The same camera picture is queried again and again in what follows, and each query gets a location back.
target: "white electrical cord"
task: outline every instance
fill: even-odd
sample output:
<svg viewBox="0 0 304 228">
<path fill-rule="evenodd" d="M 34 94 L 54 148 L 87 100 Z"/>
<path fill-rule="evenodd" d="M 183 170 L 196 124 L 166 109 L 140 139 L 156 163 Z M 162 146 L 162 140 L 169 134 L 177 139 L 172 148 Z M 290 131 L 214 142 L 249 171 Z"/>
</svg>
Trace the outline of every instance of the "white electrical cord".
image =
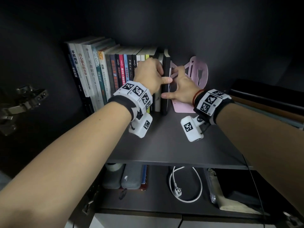
<svg viewBox="0 0 304 228">
<path fill-rule="evenodd" d="M 191 201 L 185 201 L 185 200 L 180 199 L 179 196 L 181 196 L 181 188 L 178 188 L 178 187 L 177 187 L 177 184 L 176 184 L 175 179 L 174 179 L 174 172 L 175 172 L 175 171 L 178 171 L 178 170 L 180 170 L 180 169 L 182 169 L 182 168 L 184 168 L 184 166 L 183 166 L 183 167 L 180 167 L 180 168 L 177 168 L 177 169 L 175 169 L 175 167 L 173 167 L 172 173 L 170 174 L 170 177 L 169 177 L 169 187 L 170 187 L 171 193 L 172 193 L 172 194 L 174 195 L 174 197 L 176 197 L 178 200 L 180 200 L 181 202 L 184 202 L 184 203 L 193 203 L 193 202 L 195 202 L 196 200 L 198 200 L 199 197 L 202 195 L 202 191 L 203 191 L 202 180 L 201 180 L 199 174 L 197 173 L 196 169 L 195 169 L 194 167 L 192 167 L 192 168 L 194 169 L 194 171 L 196 172 L 197 176 L 199 177 L 199 180 L 200 180 L 200 183 L 201 183 L 201 190 L 200 190 L 200 193 L 199 193 L 199 195 L 196 197 L 196 199 L 193 199 L 193 200 L 191 200 Z M 171 187 L 171 177 L 173 177 L 173 184 L 174 184 L 174 192 L 175 192 L 175 193 L 173 192 L 172 187 Z"/>
</svg>

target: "shelf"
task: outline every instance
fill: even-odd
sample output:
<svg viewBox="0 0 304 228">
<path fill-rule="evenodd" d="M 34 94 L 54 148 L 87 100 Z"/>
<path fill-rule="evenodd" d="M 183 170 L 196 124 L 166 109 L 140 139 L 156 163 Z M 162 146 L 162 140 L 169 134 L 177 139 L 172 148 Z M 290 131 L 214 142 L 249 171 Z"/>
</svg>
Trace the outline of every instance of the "shelf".
<svg viewBox="0 0 304 228">
<path fill-rule="evenodd" d="M 122 200 L 119 200 L 121 190 L 104 190 L 101 193 L 102 199 L 98 207 L 100 209 L 230 218 L 260 218 L 260 215 L 223 211 L 215 207 L 210 201 L 207 182 L 202 168 L 197 168 L 196 170 L 203 183 L 203 192 L 201 197 L 193 203 L 180 202 L 171 194 L 167 183 L 169 167 L 149 166 L 148 168 L 148 188 L 146 191 L 127 190 L 126 196 Z M 177 171 L 174 176 L 178 186 L 182 188 L 181 199 L 191 200 L 198 195 L 200 182 L 192 168 L 183 168 Z"/>
<path fill-rule="evenodd" d="M 188 115 L 176 113 L 170 101 L 167 116 L 152 114 L 153 122 L 144 138 L 126 130 L 108 162 L 247 169 L 241 153 L 218 126 L 210 126 L 203 139 L 189 142 L 180 124 Z"/>
</svg>

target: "gray pouch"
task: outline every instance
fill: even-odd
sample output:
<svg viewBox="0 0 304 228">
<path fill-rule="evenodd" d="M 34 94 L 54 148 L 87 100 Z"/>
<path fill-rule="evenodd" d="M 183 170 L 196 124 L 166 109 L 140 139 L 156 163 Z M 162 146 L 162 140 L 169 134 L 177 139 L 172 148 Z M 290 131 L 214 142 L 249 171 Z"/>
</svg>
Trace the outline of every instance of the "gray pouch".
<svg viewBox="0 0 304 228">
<path fill-rule="evenodd" d="M 121 186 L 124 189 L 137 190 L 141 185 L 142 165 L 126 164 L 121 178 Z"/>
<path fill-rule="evenodd" d="M 114 172 L 106 170 L 103 181 L 102 181 L 102 186 L 105 189 L 119 189 L 120 180 L 121 180 L 121 176 L 123 174 L 124 168 L 125 168 L 125 164 L 123 164 L 119 170 L 116 170 Z"/>
</svg>

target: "red string bracelet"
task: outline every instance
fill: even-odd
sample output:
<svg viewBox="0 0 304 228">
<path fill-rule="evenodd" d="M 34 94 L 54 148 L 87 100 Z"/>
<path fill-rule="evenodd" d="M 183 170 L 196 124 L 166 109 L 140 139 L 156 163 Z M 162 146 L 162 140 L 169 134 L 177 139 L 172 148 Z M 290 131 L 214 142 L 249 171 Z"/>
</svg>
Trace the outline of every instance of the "red string bracelet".
<svg viewBox="0 0 304 228">
<path fill-rule="evenodd" d="M 196 96 L 197 96 L 200 92 L 203 92 L 203 91 L 204 91 L 204 90 L 199 90 L 199 91 L 197 91 L 196 94 L 194 95 L 194 97 L 193 97 L 193 99 L 192 99 L 192 105 L 193 105 L 193 107 L 195 107 L 195 105 L 194 105 L 194 100 L 195 100 Z"/>
</svg>

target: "tape roll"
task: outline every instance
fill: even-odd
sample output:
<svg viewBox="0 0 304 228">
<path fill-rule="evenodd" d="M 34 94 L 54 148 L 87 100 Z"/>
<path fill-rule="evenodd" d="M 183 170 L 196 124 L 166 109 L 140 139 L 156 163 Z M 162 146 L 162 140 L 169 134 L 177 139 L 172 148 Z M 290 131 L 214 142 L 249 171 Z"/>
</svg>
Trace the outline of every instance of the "tape roll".
<svg viewBox="0 0 304 228">
<path fill-rule="evenodd" d="M 115 172 L 115 171 L 119 170 L 122 166 L 123 166 L 122 163 L 106 163 L 105 164 L 105 167 L 110 172 Z"/>
</svg>

